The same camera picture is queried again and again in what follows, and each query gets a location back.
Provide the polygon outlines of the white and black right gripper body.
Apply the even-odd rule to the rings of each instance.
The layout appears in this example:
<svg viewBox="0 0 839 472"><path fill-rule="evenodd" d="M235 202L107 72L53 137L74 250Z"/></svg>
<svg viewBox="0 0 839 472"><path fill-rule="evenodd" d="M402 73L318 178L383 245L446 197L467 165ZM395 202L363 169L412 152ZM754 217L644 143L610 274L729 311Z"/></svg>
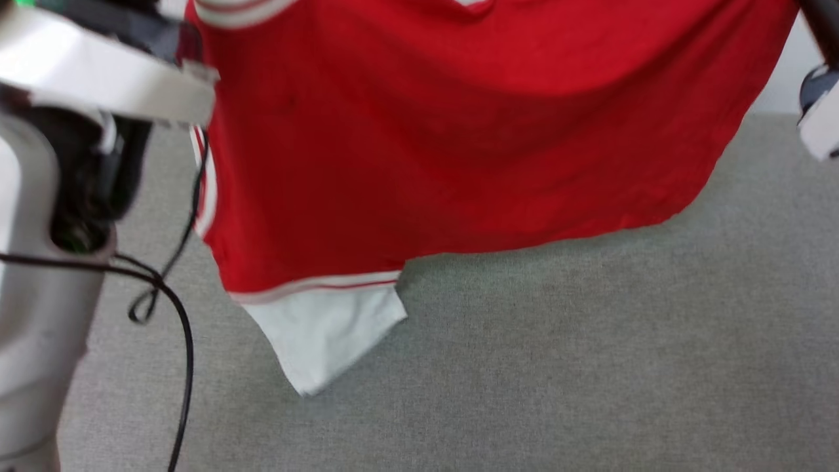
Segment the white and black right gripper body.
<svg viewBox="0 0 839 472"><path fill-rule="evenodd" d="M839 159L839 0L796 2L823 58L800 86L800 139L818 161Z"/></svg>

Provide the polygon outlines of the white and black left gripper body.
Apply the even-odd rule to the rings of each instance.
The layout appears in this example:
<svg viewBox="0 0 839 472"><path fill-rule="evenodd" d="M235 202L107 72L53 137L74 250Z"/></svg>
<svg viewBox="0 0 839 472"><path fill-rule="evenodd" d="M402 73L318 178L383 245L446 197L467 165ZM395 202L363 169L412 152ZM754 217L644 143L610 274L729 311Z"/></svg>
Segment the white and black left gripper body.
<svg viewBox="0 0 839 472"><path fill-rule="evenodd" d="M0 0L0 107L32 101L206 125L218 72L162 0Z"/></svg>

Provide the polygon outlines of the red and white garment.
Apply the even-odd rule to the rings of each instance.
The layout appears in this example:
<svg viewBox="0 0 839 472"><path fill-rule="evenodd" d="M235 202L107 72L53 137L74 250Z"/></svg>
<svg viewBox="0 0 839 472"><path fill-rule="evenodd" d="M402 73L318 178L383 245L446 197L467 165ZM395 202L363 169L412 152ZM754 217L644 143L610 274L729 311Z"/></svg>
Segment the red and white garment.
<svg viewBox="0 0 839 472"><path fill-rule="evenodd" d="M405 264L662 224L795 0L188 0L218 70L198 232L314 395L406 317Z"/></svg>

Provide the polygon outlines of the grey fabric sofa cushion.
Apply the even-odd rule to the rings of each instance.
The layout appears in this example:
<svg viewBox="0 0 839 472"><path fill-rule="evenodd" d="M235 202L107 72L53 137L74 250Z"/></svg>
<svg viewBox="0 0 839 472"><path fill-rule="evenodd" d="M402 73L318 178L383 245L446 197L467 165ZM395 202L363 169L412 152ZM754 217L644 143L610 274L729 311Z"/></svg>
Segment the grey fabric sofa cushion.
<svg viewBox="0 0 839 472"><path fill-rule="evenodd" d="M290 387L193 239L178 472L839 472L839 162L752 116L667 224L408 265L408 319Z"/></svg>

